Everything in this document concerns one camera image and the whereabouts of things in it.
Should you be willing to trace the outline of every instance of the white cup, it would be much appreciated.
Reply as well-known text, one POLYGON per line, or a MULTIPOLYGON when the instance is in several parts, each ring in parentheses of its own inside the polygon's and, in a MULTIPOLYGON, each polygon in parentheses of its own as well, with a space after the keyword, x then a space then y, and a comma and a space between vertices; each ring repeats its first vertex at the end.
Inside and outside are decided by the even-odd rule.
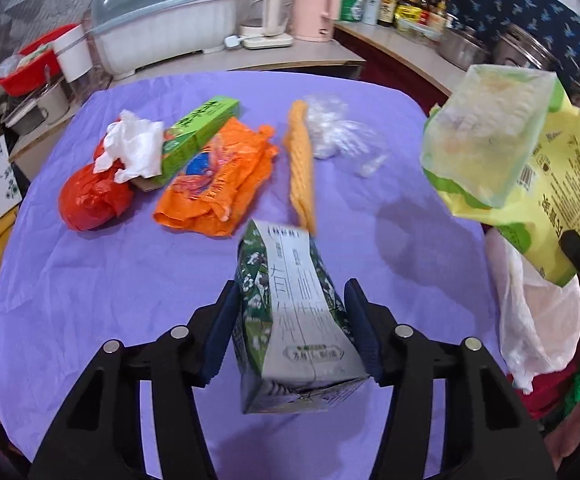
POLYGON ((52 49, 68 83, 80 78, 93 66, 82 25, 52 41, 52 49))

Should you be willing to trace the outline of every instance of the blue fabric with leaf pattern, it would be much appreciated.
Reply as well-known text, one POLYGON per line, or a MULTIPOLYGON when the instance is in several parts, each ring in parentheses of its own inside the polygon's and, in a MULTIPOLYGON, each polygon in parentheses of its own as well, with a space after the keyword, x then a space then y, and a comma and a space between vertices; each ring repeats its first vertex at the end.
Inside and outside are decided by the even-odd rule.
POLYGON ((558 0, 449 0, 448 12, 490 51, 510 23, 524 28, 556 57, 566 89, 580 74, 580 16, 558 0))

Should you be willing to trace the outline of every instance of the countertop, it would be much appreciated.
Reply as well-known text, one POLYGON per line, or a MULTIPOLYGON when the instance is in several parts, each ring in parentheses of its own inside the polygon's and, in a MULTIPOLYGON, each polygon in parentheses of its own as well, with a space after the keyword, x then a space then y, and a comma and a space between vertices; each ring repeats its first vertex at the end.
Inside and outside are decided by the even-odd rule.
MULTIPOLYGON (((211 54, 186 54, 173 59, 144 67, 136 74, 118 81, 112 81, 110 88, 139 81, 194 72, 222 72, 231 70, 282 70, 310 66, 361 66, 365 60, 346 49, 338 41, 302 41, 295 39, 291 46, 248 50, 220 50, 211 54)), ((16 161, 26 151, 66 126, 79 111, 73 104, 67 114, 54 124, 41 124, 35 130, 21 137, 10 153, 10 161, 16 161)))
POLYGON ((433 48, 410 41, 391 27, 337 22, 336 28, 403 63, 448 96, 465 76, 463 70, 444 60, 433 48))

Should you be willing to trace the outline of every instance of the orange plastic bag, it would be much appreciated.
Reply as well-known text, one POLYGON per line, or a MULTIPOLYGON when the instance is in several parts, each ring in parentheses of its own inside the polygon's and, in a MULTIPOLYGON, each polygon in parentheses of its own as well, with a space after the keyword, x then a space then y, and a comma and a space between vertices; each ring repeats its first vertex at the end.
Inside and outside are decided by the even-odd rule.
POLYGON ((167 227, 207 236, 229 236, 257 189, 272 173, 278 149, 268 142, 271 126, 255 133, 236 118, 212 137, 172 180, 154 219, 167 227))
MULTIPOLYGON (((102 153, 103 140, 93 160, 102 153)), ((59 214, 70 229, 94 229, 128 209, 134 192, 128 182, 117 184, 114 181, 116 170, 123 167, 117 160, 109 170, 92 173, 94 164, 88 164, 65 182, 59 193, 59 214)))

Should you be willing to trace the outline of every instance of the metal screw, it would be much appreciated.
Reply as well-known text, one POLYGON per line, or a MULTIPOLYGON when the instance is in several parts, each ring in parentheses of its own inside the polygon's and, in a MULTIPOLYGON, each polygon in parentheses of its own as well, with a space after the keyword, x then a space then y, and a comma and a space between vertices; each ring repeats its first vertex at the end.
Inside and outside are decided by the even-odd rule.
POLYGON ((394 333, 402 338, 412 337, 414 330, 410 325, 399 325, 394 329, 394 333))
POLYGON ((110 341, 106 341, 103 343, 103 352, 106 354, 113 354, 115 353, 120 347, 119 341, 116 339, 110 339, 110 341))
POLYGON ((183 339, 184 337, 187 337, 189 333, 190 330, 188 330, 187 327, 184 325, 176 326, 172 330, 170 330, 170 335, 174 339, 183 339))
POLYGON ((481 348, 483 348, 483 343, 481 343, 481 341, 475 337, 468 337, 465 339, 465 346, 467 346, 467 348, 471 351, 476 352, 477 350, 481 350, 481 348))

